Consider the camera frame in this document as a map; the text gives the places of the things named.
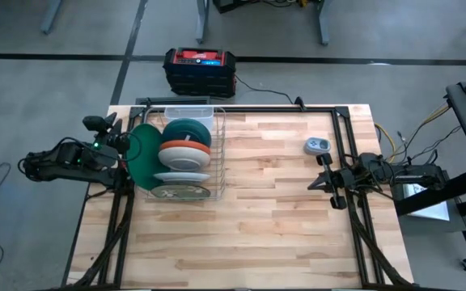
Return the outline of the clear plastic utensil container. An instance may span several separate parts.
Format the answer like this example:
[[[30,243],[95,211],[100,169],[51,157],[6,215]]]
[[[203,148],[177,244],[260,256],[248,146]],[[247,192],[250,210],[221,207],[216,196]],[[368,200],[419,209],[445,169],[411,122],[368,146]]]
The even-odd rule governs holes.
[[[211,105],[174,105],[167,106],[164,117],[169,120],[192,119],[203,124],[209,131],[214,126],[214,107]]]

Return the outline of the orange plate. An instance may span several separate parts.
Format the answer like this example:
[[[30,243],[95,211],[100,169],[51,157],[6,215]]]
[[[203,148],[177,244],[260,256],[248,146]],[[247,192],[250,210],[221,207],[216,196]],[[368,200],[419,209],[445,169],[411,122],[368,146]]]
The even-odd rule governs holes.
[[[159,147],[160,150],[165,150],[172,147],[187,147],[196,150],[201,150],[207,154],[211,154],[210,147],[204,144],[201,144],[197,141],[186,141],[186,140],[172,140],[162,143]]]

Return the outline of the black aluminium table frame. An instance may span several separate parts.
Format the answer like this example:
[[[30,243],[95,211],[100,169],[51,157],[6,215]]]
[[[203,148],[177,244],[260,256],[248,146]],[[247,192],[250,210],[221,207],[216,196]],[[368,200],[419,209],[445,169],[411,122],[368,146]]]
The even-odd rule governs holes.
[[[379,152],[370,108],[222,105],[225,190],[218,200],[134,198],[125,247],[99,284],[123,289],[351,289],[388,283],[354,236],[350,216],[307,187],[319,166],[309,137],[332,156]]]

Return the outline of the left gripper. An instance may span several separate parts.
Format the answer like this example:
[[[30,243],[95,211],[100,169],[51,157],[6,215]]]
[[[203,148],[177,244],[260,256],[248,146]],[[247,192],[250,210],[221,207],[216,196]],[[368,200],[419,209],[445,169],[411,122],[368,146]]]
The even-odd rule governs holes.
[[[107,117],[85,116],[83,124],[89,131],[106,133],[117,117],[114,112]],[[83,142],[81,163],[88,166],[113,166],[119,159],[118,153],[125,153],[130,148],[128,133],[110,133],[109,145]]]

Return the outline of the large green plate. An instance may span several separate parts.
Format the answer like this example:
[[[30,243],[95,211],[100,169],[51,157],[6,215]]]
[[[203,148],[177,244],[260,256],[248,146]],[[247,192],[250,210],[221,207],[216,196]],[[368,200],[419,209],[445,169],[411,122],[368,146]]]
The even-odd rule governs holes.
[[[169,169],[159,161],[161,132],[151,124],[139,124],[129,135],[130,146],[125,154],[127,169],[137,186],[145,190],[158,187],[162,181],[155,174]]]

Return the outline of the red black power station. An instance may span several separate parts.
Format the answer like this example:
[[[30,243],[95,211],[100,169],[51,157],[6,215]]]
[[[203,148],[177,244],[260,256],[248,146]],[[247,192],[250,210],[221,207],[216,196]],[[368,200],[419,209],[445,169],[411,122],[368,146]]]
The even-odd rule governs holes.
[[[206,48],[171,48],[163,69],[172,92],[178,95],[235,95],[236,57],[229,51]]]

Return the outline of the grey desk leg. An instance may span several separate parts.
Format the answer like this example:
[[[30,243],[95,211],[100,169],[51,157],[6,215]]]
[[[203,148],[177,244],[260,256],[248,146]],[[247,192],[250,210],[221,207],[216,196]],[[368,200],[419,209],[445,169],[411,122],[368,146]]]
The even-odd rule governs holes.
[[[319,0],[319,3],[317,4],[319,36],[320,43],[323,46],[327,46],[329,44],[328,10],[332,3],[333,0]]]
[[[196,42],[202,44],[205,39],[205,29],[210,10],[210,0],[196,0],[197,4],[197,28]]]
[[[48,35],[51,33],[53,24],[60,10],[63,0],[47,0],[47,9],[42,19],[40,30]]]

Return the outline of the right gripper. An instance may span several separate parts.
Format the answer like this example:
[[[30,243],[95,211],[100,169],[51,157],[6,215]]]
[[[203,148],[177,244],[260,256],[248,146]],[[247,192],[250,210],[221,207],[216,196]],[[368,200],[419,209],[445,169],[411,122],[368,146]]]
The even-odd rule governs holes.
[[[345,209],[346,200],[335,187],[334,171],[330,165],[333,163],[330,154],[316,156],[317,163],[324,168],[317,178],[307,187],[308,190],[321,190],[330,193],[330,204],[334,209]],[[380,155],[344,155],[341,159],[341,186],[343,188],[379,187],[373,164],[379,165]]]

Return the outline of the small teal plate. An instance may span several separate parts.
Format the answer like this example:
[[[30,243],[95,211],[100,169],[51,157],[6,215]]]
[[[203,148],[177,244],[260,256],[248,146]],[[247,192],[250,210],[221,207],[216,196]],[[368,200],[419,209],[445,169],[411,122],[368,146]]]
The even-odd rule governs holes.
[[[195,141],[210,147],[212,137],[210,131],[199,121],[182,118],[169,122],[162,132],[162,141]]]

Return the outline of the green floral plate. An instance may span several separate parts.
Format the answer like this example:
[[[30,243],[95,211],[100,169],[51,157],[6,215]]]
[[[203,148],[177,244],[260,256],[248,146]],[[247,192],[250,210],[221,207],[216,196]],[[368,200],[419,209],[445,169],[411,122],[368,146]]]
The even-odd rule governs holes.
[[[150,193],[157,198],[178,200],[199,200],[211,196],[206,188],[190,184],[163,184],[153,188]]]

